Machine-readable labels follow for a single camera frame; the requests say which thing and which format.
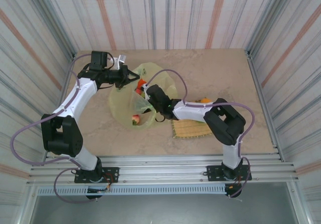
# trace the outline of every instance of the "corrugated panel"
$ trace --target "corrugated panel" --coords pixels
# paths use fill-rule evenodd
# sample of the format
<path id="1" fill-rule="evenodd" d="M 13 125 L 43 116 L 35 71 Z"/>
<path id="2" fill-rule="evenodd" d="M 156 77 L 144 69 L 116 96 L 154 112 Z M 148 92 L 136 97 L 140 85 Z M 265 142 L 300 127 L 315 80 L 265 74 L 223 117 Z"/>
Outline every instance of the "corrugated panel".
<path id="1" fill-rule="evenodd" d="M 321 1 L 285 0 L 253 46 L 280 148 L 293 161 L 312 217 L 321 210 Z"/>
<path id="2" fill-rule="evenodd" d="M 13 223 L 30 166 L 13 157 L 15 131 L 58 105 L 72 53 L 62 45 L 37 0 L 0 0 L 0 223 Z M 40 161 L 39 126 L 20 134 L 17 152 Z"/>
<path id="3" fill-rule="evenodd" d="M 74 48 L 244 48 L 273 0 L 45 0 Z"/>

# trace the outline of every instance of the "yellow plastic bag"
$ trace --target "yellow plastic bag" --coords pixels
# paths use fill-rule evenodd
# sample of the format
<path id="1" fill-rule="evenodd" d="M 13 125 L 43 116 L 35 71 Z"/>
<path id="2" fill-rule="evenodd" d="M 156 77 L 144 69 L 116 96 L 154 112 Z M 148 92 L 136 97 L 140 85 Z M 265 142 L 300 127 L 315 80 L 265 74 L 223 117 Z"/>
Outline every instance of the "yellow plastic bag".
<path id="1" fill-rule="evenodd" d="M 148 82 L 157 72 L 162 70 L 155 63 L 148 62 L 139 65 L 133 72 L 140 75 L 140 78 Z M 138 81 L 132 82 L 122 89 L 113 88 L 109 95 L 109 106 L 113 117 L 128 129 L 143 130 L 155 123 L 156 110 L 153 106 L 135 92 Z M 163 89 L 169 98 L 177 98 L 177 90 L 174 80 L 167 72 L 160 73 L 150 86 L 157 84 Z M 138 125 L 132 124 L 132 116 L 139 115 Z"/>

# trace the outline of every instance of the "wire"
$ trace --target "wire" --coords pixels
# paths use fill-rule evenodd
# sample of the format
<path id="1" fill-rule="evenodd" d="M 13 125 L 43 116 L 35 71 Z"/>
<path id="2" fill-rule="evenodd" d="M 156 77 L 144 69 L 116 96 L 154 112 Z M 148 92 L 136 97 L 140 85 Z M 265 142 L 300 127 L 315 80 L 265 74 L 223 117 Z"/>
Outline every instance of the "wire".
<path id="1" fill-rule="evenodd" d="M 166 119 L 166 118 L 164 117 L 164 119 L 163 119 L 163 120 L 158 121 L 158 120 L 155 118 L 155 121 L 156 121 L 156 122 L 158 122 L 158 123 L 161 123 L 161 122 L 164 122 L 164 121 L 165 121 L 165 119 Z"/>
<path id="2" fill-rule="evenodd" d="M 204 108 L 204 107 L 218 107 L 218 106 L 224 106 L 224 105 L 234 105 L 234 106 L 239 106 L 239 107 L 243 107 L 245 109 L 247 109 L 251 115 L 252 115 L 252 122 L 250 124 L 250 126 L 246 129 L 246 131 L 241 135 L 240 139 L 239 139 L 239 143 L 242 141 L 243 137 L 251 130 L 251 128 L 253 127 L 254 125 L 254 122 L 255 122 L 255 115 L 254 115 L 254 112 L 252 109 L 250 109 L 248 106 L 244 105 L 244 104 L 241 104 L 241 103 L 238 103 L 238 102 L 221 102 L 221 103 L 211 103 L 211 104 L 189 104 L 189 103 L 186 103 L 185 99 L 187 97 L 187 94 L 188 94 L 188 90 L 187 90 L 187 85 L 184 81 L 184 79 L 182 78 L 182 76 L 176 72 L 175 70 L 171 70 L 171 69 L 163 69 L 159 72 L 157 72 L 149 81 L 148 83 L 146 84 L 147 86 L 154 80 L 154 78 L 159 75 L 161 72 L 173 72 L 175 73 L 182 81 L 183 85 L 184 85 L 184 88 L 185 88 L 185 95 L 183 97 L 183 103 L 185 104 L 185 106 L 188 106 L 188 107 L 198 107 L 198 108 Z M 238 154 L 239 154 L 239 157 L 240 156 L 240 145 L 239 145 L 239 149 L 238 149 Z"/>
<path id="3" fill-rule="evenodd" d="M 110 173 L 105 173 L 105 175 L 109 175 L 111 184 L 114 183 L 114 178 L 112 177 L 112 174 L 110 174 Z"/>
<path id="4" fill-rule="evenodd" d="M 113 85 L 110 85 L 110 86 L 108 86 L 108 87 L 100 87 L 99 89 L 110 88 L 110 87 L 113 87 L 113 86 L 114 86 L 114 84 L 113 84 Z"/>
<path id="5" fill-rule="evenodd" d="M 83 70 L 87 70 L 87 68 L 89 67 L 90 63 L 87 63 L 82 69 Z"/>
<path id="6" fill-rule="evenodd" d="M 108 68 L 108 70 L 110 70 L 115 65 L 115 59 L 109 52 L 107 52 L 107 55 L 109 55 L 110 58 L 112 58 L 112 65 L 111 65 L 111 67 Z"/>
<path id="7" fill-rule="evenodd" d="M 57 177 L 56 177 L 56 179 L 55 179 L 55 182 L 54 182 L 54 193 L 55 193 L 55 195 L 56 195 L 59 199 L 61 199 L 62 201 L 66 202 L 66 203 L 70 203 L 70 204 L 82 204 L 82 203 L 88 203 L 88 202 L 95 201 L 95 199 L 91 199 L 91 200 L 79 200 L 79 201 L 68 200 L 68 199 L 63 198 L 62 196 L 60 196 L 60 195 L 58 194 L 57 188 L 56 188 L 58 178 L 59 178 L 63 173 L 65 173 L 65 172 L 68 171 L 68 170 L 70 170 L 70 171 L 72 171 L 72 170 L 77 170 L 77 168 L 68 168 L 68 169 L 65 169 L 65 170 L 63 170 L 62 172 L 60 172 L 60 173 L 57 175 Z"/>
<path id="8" fill-rule="evenodd" d="M 248 171 L 247 171 L 247 176 L 246 176 L 246 179 L 245 179 L 243 185 L 241 186 L 241 188 L 240 188 L 238 191 L 236 191 L 234 194 L 229 195 L 230 198 L 232 198 L 233 196 L 235 196 L 235 195 L 237 195 L 239 192 L 241 192 L 241 190 L 245 187 L 247 181 L 248 181 L 249 178 L 250 178 L 250 174 L 251 174 L 251 164 L 250 164 L 250 161 L 249 161 L 248 158 L 246 158 L 246 157 L 244 157 L 244 156 L 242 156 L 242 159 L 246 160 L 246 162 L 247 162 L 247 164 L 248 164 L 248 168 L 249 168 L 249 169 L 248 169 Z"/>
<path id="9" fill-rule="evenodd" d="M 108 178 L 107 178 L 105 175 L 103 175 L 103 176 L 104 176 L 105 180 L 107 181 L 107 187 L 106 187 L 106 189 L 110 190 L 110 185 L 111 185 L 111 183 L 109 182 Z"/>
<path id="10" fill-rule="evenodd" d="M 70 64 L 70 67 L 69 67 L 68 70 L 71 72 L 72 75 L 74 75 L 74 76 L 76 77 L 76 81 L 77 81 L 77 86 L 78 86 L 78 88 L 76 88 L 75 94 L 71 97 L 71 99 L 70 99 L 70 100 L 68 101 L 68 103 L 65 105 L 65 108 L 67 108 L 67 107 L 72 103 L 72 101 L 76 98 L 76 96 L 77 96 L 77 94 L 78 94 L 78 92 L 79 92 L 79 86 L 80 86 L 79 79 L 78 79 L 77 75 L 71 70 L 71 68 L 72 68 L 72 66 L 74 65 L 74 63 L 75 63 L 78 59 L 80 59 L 80 58 L 82 58 L 82 57 L 90 56 L 90 55 L 91 55 L 91 54 L 81 55 L 81 56 L 75 58 L 75 59 L 71 62 L 71 64 Z M 49 116 L 49 117 L 47 117 L 47 118 L 44 118 L 44 119 L 39 120 L 39 121 L 36 121 L 36 122 L 34 122 L 34 123 L 32 123 L 32 124 L 29 124 L 29 125 L 21 128 L 21 129 L 19 129 L 18 131 L 16 131 L 16 132 L 12 135 L 12 137 L 11 137 L 11 139 L 10 139 L 10 150 L 11 150 L 12 154 L 13 154 L 18 160 L 20 160 L 20 161 L 22 161 L 22 162 L 24 162 L 24 163 L 26 163 L 26 164 L 29 164 L 29 165 L 39 166 L 39 165 L 44 165 L 44 164 L 53 163 L 53 162 L 60 161 L 60 160 L 70 160 L 72 163 L 74 163 L 75 165 L 77 165 L 78 167 L 80 167 L 80 166 L 81 166 L 80 164 L 78 164 L 75 160 L 70 159 L 69 157 L 60 157 L 60 158 L 56 158 L 56 159 L 49 160 L 49 161 L 44 161 L 44 162 L 29 161 L 29 160 L 26 160 L 26 159 L 22 158 L 22 157 L 16 152 L 15 147 L 14 147 L 15 138 L 17 137 L 18 134 L 20 134 L 21 132 L 23 132 L 23 131 L 25 131 L 25 130 L 33 127 L 33 126 L 36 126 L 36 125 L 38 125 L 38 124 L 41 124 L 41 123 L 43 123 L 43 122 L 46 122 L 46 121 L 48 121 L 48 120 L 53 119 L 54 117 L 56 117 L 56 116 L 58 116 L 59 114 L 61 114 L 63 111 L 64 111 L 64 109 L 60 110 L 59 112 L 57 112 L 57 113 L 55 113 L 55 114 L 53 114 L 53 115 L 51 115 L 51 116 Z"/>

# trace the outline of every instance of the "marble surface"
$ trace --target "marble surface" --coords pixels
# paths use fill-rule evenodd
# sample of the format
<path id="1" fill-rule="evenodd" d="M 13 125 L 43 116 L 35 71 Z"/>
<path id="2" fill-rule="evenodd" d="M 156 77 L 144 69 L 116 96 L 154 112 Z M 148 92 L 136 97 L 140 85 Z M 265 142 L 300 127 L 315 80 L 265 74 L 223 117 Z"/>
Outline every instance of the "marble surface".
<path id="1" fill-rule="evenodd" d="M 90 52 L 79 52 L 78 56 Z M 112 51 L 113 56 L 125 54 L 129 69 L 145 62 L 154 62 L 162 68 L 179 72 L 188 86 L 187 100 L 204 97 L 240 102 L 253 109 L 255 125 L 243 139 L 242 153 L 272 153 L 271 139 L 259 103 L 244 51 L 241 49 L 210 50 L 128 50 Z M 90 56 L 78 60 L 76 73 L 90 62 Z M 175 80 L 180 97 L 184 87 Z M 72 78 L 68 93 L 75 84 Z M 222 144 L 214 136 L 192 139 L 174 139 L 170 121 L 150 129 L 128 130 L 115 121 L 108 106 L 110 89 L 98 91 L 88 102 L 79 120 L 79 128 L 86 148 L 97 156 L 110 155 L 194 155 L 222 154 Z M 247 121 L 251 115 L 236 107 Z"/>

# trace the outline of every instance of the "purple cable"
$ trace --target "purple cable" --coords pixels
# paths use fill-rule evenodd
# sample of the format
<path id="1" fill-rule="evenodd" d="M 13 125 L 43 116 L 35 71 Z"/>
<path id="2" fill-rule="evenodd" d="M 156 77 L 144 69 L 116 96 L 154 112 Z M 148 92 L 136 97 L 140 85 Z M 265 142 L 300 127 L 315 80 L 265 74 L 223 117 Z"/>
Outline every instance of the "purple cable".
<path id="1" fill-rule="evenodd" d="M 248 159 L 248 158 L 246 158 L 246 157 L 244 157 L 244 156 L 242 156 L 242 159 L 246 160 L 247 165 L 249 166 L 249 170 L 247 171 L 246 179 L 245 179 L 245 181 L 244 181 L 243 185 L 241 186 L 241 188 L 240 188 L 238 191 L 236 191 L 234 194 L 229 195 L 229 197 L 230 197 L 230 198 L 232 198 L 233 196 L 235 196 L 235 195 L 237 195 L 239 192 L 241 192 L 241 190 L 244 188 L 244 186 L 246 185 L 247 181 L 248 181 L 248 180 L 249 180 L 249 178 L 250 178 L 250 174 L 251 174 L 251 165 L 250 165 L 250 161 L 249 161 L 249 159 Z"/>
<path id="2" fill-rule="evenodd" d="M 82 58 L 82 57 L 86 57 L 86 56 L 90 56 L 91 54 L 84 54 L 84 55 L 81 55 L 77 58 L 75 58 L 72 62 L 71 62 L 71 66 L 69 67 L 69 71 L 76 77 L 76 81 L 77 81 L 77 86 L 79 87 L 80 86 L 80 82 L 79 82 L 79 79 L 77 78 L 77 75 L 71 71 L 71 68 L 72 66 L 74 65 L 74 63 L 79 59 L 79 58 Z M 68 107 L 72 101 L 76 98 L 77 94 L 79 92 L 79 88 L 76 89 L 75 91 L 75 94 L 72 96 L 72 98 L 68 101 L 68 103 L 65 105 L 65 108 Z M 60 110 L 59 112 L 47 117 L 47 118 L 44 118 L 42 120 L 39 120 L 39 121 L 36 121 L 28 126 L 25 126 L 21 129 L 19 129 L 17 132 L 14 133 L 14 135 L 12 135 L 11 139 L 10 139 L 10 149 L 11 149 L 11 152 L 12 154 L 20 161 L 26 163 L 26 164 L 29 164 L 29 165 L 44 165 L 44 164 L 49 164 L 49 163 L 53 163 L 53 162 L 56 162 L 56 161 L 60 161 L 60 160 L 70 160 L 72 163 L 74 163 L 75 165 L 77 165 L 78 167 L 80 167 L 80 165 L 73 159 L 70 159 L 69 157 L 60 157 L 60 158 L 57 158 L 57 159 L 54 159 L 54 160 L 50 160 L 50 161 L 45 161 L 45 162 L 33 162 L 33 161 L 29 161 L 29 160 L 25 160 L 24 158 L 22 158 L 20 155 L 18 155 L 18 153 L 16 152 L 15 150 L 15 147 L 14 147 L 14 142 L 15 142 L 15 138 L 17 137 L 18 134 L 20 134 L 21 132 L 35 126 L 35 125 L 38 125 L 38 124 L 41 124 L 45 121 L 48 121 L 56 116 L 58 116 L 59 114 L 61 114 L 64 110 Z"/>
<path id="3" fill-rule="evenodd" d="M 243 107 L 245 109 L 247 109 L 251 115 L 252 115 L 252 122 L 250 124 L 250 126 L 246 129 L 246 131 L 244 131 L 244 133 L 240 136 L 239 139 L 239 143 L 242 141 L 243 137 L 251 130 L 251 128 L 254 125 L 254 121 L 255 121 L 255 115 L 252 109 L 250 109 L 248 106 L 241 104 L 241 103 L 237 103 L 237 102 L 220 102 L 220 103 L 211 103 L 211 104 L 204 104 L 204 105 L 194 105 L 194 104 L 189 104 L 189 103 L 185 103 L 185 105 L 187 107 L 218 107 L 218 106 L 223 106 L 223 105 L 234 105 L 234 106 L 239 106 L 239 107 Z M 239 144 L 238 146 L 238 151 L 237 154 L 239 157 L 241 157 L 241 145 Z"/>
<path id="4" fill-rule="evenodd" d="M 80 200 L 80 201 L 75 201 L 75 200 L 67 200 L 63 197 L 61 197 L 58 192 L 57 192 L 57 188 L 56 188 L 56 185 L 57 185 L 57 181 L 58 181 L 58 178 L 66 171 L 68 170 L 77 170 L 77 168 L 68 168 L 68 169 L 65 169 L 63 170 L 62 172 L 60 172 L 56 179 L 55 179 L 55 182 L 54 182 L 54 193 L 56 194 L 56 196 L 61 199 L 62 201 L 66 202 L 66 203 L 70 203 L 70 204 L 82 204 L 82 203 L 88 203 L 88 202 L 92 202 L 94 201 L 95 199 L 91 199 L 91 200 Z"/>
<path id="5" fill-rule="evenodd" d="M 157 73 L 148 81 L 148 83 L 147 83 L 146 85 L 148 86 L 148 85 L 151 83 L 151 81 L 153 81 L 154 78 L 155 78 L 157 75 L 159 75 L 161 72 L 165 72 L 165 71 L 166 71 L 166 72 L 173 72 L 173 73 L 175 73 L 175 74 L 181 79 L 181 81 L 182 81 L 182 83 L 183 83 L 183 85 L 184 85 L 184 87 L 185 87 L 185 96 L 183 97 L 182 100 L 183 100 L 183 103 L 185 104 L 185 106 L 187 106 L 187 107 L 200 107 L 200 108 L 204 108 L 204 107 L 218 107 L 218 106 L 223 106 L 223 105 L 234 105 L 234 106 L 243 107 L 243 108 L 247 109 L 247 110 L 251 113 L 251 115 L 252 115 L 252 122 L 251 122 L 250 126 L 246 129 L 246 131 L 244 131 L 244 133 L 241 135 L 241 137 L 240 137 L 240 139 L 239 139 L 239 145 L 238 145 L 238 149 L 237 149 L 237 154 L 238 154 L 239 157 L 241 157 L 241 144 L 240 144 L 240 143 L 241 143 L 243 137 L 251 130 L 251 128 L 252 128 L 253 125 L 254 125 L 255 115 L 254 115 L 253 110 L 250 109 L 248 106 L 246 106 L 246 105 L 244 105 L 244 104 L 241 104 L 241 103 L 237 103 L 237 102 L 221 102 L 221 103 L 211 103 L 211 104 L 204 104 L 204 105 L 201 105 L 201 104 L 195 105 L 195 104 L 186 103 L 186 102 L 185 102 L 185 99 L 186 99 L 187 93 L 188 93 L 186 83 L 185 83 L 184 79 L 182 78 L 182 76 L 181 76 L 178 72 L 176 72 L 176 71 L 174 71 L 174 70 L 171 70 L 171 69 L 163 69 L 163 70 L 157 72 Z M 233 197 L 233 196 L 235 196 L 237 193 L 239 193 L 239 192 L 244 188 L 244 186 L 246 185 L 246 183 L 247 183 L 247 181 L 248 181 L 248 179 L 249 179 L 249 177 L 250 177 L 250 173 L 251 173 L 250 161 L 249 161 L 248 158 L 246 158 L 246 157 L 241 157 L 241 158 L 242 158 L 242 159 L 245 159 L 245 160 L 247 161 L 249 170 L 248 170 L 246 179 L 245 179 L 243 185 L 241 186 L 241 188 L 240 188 L 237 192 L 235 192 L 234 194 L 230 195 L 230 197 Z"/>

